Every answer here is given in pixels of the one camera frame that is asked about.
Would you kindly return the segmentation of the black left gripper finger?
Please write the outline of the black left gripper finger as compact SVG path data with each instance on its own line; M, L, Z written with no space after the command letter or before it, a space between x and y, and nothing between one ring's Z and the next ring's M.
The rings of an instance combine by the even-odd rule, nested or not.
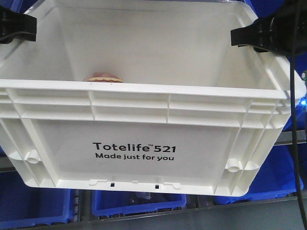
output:
M37 18L0 7L0 43L9 44L13 39L35 42Z

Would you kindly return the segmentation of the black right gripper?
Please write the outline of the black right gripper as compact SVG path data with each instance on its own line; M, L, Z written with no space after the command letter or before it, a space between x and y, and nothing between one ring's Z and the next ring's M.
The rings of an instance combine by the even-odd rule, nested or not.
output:
M252 46L257 52L283 56L307 51L307 2L285 0L276 12L249 26L230 31L231 46Z

